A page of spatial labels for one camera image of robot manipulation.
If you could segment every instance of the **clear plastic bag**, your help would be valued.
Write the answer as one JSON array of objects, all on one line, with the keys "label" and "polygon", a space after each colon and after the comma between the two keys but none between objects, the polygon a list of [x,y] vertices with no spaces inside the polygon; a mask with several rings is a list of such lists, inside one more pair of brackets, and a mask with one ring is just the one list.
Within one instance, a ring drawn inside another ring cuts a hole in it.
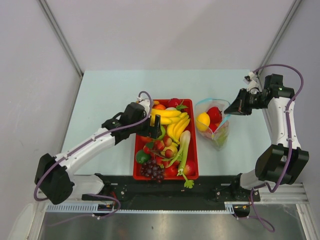
[{"label": "clear plastic bag", "polygon": [[197,117],[202,114],[206,113],[212,107],[218,107],[222,113],[222,122],[219,124],[217,129],[213,132],[209,127],[205,126],[206,131],[199,131],[198,132],[205,137],[206,139],[210,140],[213,146],[220,150],[227,142],[228,135],[229,135],[229,121],[230,114],[224,114],[225,109],[230,106],[230,102],[223,99],[214,99],[214,98],[206,98],[195,105],[195,122],[198,125],[204,125],[203,123],[197,121]]}]

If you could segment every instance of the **white robotic arm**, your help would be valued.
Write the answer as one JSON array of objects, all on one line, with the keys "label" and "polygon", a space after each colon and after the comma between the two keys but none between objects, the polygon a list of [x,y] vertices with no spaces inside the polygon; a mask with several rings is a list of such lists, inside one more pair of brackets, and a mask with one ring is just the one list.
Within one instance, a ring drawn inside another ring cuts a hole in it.
[{"label": "white robotic arm", "polygon": [[[161,135],[160,116],[155,117],[151,126],[150,113],[153,101],[149,94],[147,95],[149,99],[138,97],[138,102],[130,103],[124,112],[119,112],[105,121],[97,132],[72,149],[56,156],[50,156],[48,153],[43,155],[39,160],[34,180],[34,198],[37,201],[49,199],[53,204],[60,204],[72,193],[98,193],[103,187],[98,177],[93,175],[85,180],[81,178],[79,182],[79,178],[74,176],[81,166],[102,151],[127,139],[130,134],[136,133],[154,139]],[[38,189],[41,189],[47,198],[38,198]]]},{"label": "white robotic arm", "polygon": [[[301,150],[297,139],[295,102],[292,101],[294,90],[283,85],[282,75],[267,76],[262,91],[257,88],[255,74],[251,72],[245,79],[248,81],[248,88],[239,91],[237,98],[225,113],[250,115],[252,109],[268,109],[272,133],[271,146],[258,158],[254,170],[240,175],[239,187],[251,190],[266,181],[276,183],[280,178],[281,184],[292,184],[309,160],[309,153]],[[292,154],[290,153],[290,162],[286,164],[289,152]]]}]

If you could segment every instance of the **orange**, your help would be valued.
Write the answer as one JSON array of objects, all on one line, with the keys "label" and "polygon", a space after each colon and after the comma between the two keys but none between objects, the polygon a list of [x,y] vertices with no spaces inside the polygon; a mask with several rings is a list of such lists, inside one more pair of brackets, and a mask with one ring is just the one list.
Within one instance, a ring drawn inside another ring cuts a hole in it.
[{"label": "orange", "polygon": [[162,104],[155,105],[153,108],[158,110],[166,110],[166,107]]}]

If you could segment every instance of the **table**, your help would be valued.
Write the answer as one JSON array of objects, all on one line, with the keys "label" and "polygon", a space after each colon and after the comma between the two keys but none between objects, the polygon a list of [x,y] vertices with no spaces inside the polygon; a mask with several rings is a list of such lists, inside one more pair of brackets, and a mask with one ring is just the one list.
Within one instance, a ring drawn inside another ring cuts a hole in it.
[{"label": "table", "polygon": [[[105,120],[124,111],[142,90],[153,99],[191,99],[193,107],[205,98],[232,102],[245,88],[247,69],[224,70],[118,70],[86,71],[82,79],[63,151],[90,135]],[[231,116],[230,133],[224,149],[217,151],[197,133],[199,175],[237,175],[254,169],[258,157],[271,140],[261,110],[251,116]],[[135,134],[100,153],[76,174],[132,175]]]}]

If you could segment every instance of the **yellow banana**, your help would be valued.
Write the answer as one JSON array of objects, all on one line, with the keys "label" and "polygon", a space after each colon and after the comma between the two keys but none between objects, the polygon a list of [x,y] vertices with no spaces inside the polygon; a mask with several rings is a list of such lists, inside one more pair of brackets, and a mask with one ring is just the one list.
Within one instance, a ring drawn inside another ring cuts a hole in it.
[{"label": "yellow banana", "polygon": [[161,118],[165,117],[165,118],[174,118],[174,117],[178,117],[181,112],[178,110],[160,110],[160,109],[151,109],[151,114],[152,115],[160,115]]},{"label": "yellow banana", "polygon": [[185,116],[187,116],[188,115],[188,113],[186,113],[186,112],[183,112],[183,113],[181,113],[178,117],[179,118],[181,118],[181,119],[183,119]]},{"label": "yellow banana", "polygon": [[[155,121],[156,121],[156,116],[151,114],[151,125],[154,125],[155,124]],[[168,124],[172,124],[172,120],[171,118],[168,118],[168,117],[160,117],[160,124],[161,125],[168,125]]]},{"label": "yellow banana", "polygon": [[176,126],[177,122],[176,123],[172,123],[172,124],[169,124],[166,128],[166,134],[174,141],[174,142],[178,142],[178,139],[176,139],[175,135],[174,135],[174,129],[175,129],[175,126]]},{"label": "yellow banana", "polygon": [[174,129],[173,129],[173,135],[175,136],[175,138],[177,140],[179,140],[179,138],[177,138],[177,130],[184,124],[185,121],[187,121],[189,118],[189,115],[186,115],[184,118],[182,118],[175,126],[174,126]]},{"label": "yellow banana", "polygon": [[181,120],[180,117],[175,116],[175,117],[169,117],[169,119],[172,121],[173,124],[179,122]]},{"label": "yellow banana", "polygon": [[186,129],[186,127],[188,126],[188,124],[190,123],[190,119],[188,119],[187,121],[185,121],[183,123],[183,125],[176,131],[175,137],[177,139],[180,139],[181,134],[184,132],[184,130]]}]

